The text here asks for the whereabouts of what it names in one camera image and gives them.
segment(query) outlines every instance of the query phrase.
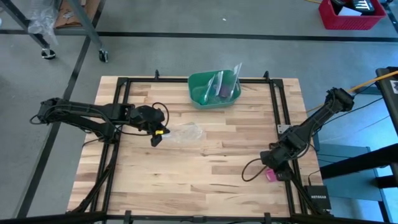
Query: concrete floor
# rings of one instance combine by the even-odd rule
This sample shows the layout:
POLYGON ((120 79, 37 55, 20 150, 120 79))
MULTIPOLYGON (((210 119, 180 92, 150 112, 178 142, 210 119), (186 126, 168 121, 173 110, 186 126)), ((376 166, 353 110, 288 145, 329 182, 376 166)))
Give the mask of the concrete floor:
MULTIPOLYGON (((22 12, 26 1, 13 1, 22 12)), ((388 18, 369 31, 326 30, 320 21, 318 4, 302 0, 120 0, 108 1, 97 26, 103 31, 197 32, 225 34, 322 35, 353 37, 398 37, 388 18)), ((398 5, 391 4, 393 11, 398 5)), ((5 13, 0 29, 18 29, 5 13)), ((58 59, 40 58, 40 48, 27 35, 0 35, 0 218, 11 218, 48 127, 27 122, 37 113, 40 101, 60 97, 69 81, 84 37, 57 37, 53 46, 58 59)), ((71 100, 93 103, 103 75, 187 76, 196 72, 232 68, 242 62, 242 77, 299 78, 306 108, 325 98, 331 87, 350 88, 375 77, 375 69, 395 66, 398 44, 359 42, 311 42, 279 40, 175 39, 102 37, 110 52, 109 63, 98 60, 92 44, 83 62, 71 100)), ((364 105, 375 96, 358 96, 364 105)), ((369 146, 378 149, 397 142, 382 101, 338 119, 320 132, 327 143, 369 146), (372 118, 364 121, 364 114, 372 118)), ((67 207, 85 134, 62 125, 39 185, 29 215, 63 213, 67 207)), ((379 170, 387 175, 389 169, 379 170)), ((398 195, 397 189, 386 191, 398 195)), ((398 198, 388 197, 398 211, 398 198)), ((333 213, 339 217, 381 220, 377 202, 333 198, 333 213)))

